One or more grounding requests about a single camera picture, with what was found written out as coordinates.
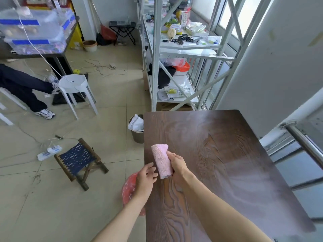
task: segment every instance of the white bucket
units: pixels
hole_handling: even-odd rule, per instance
[[[87,52],[94,52],[97,50],[98,44],[94,40],[87,40],[82,42],[83,47]]]

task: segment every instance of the power strip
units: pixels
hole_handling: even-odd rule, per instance
[[[53,155],[59,153],[62,151],[62,147],[57,145],[52,148],[48,148],[47,151],[40,153],[37,155],[37,158],[39,161],[43,161],[45,159],[48,159],[49,157],[52,157]]]

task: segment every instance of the blue woven stool seat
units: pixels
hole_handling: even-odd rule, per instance
[[[81,143],[78,143],[66,153],[61,154],[60,158],[73,175],[76,175],[80,170],[96,159]]]

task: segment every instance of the pink towel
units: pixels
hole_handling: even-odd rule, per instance
[[[167,144],[155,144],[151,147],[161,179],[171,176],[174,172],[171,160],[166,154],[167,149]]]

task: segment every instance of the dark navy pants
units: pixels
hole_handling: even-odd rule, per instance
[[[47,105],[37,99],[33,89],[48,94],[53,90],[50,82],[39,80],[4,64],[0,64],[0,87],[7,89],[34,112],[47,109]]]

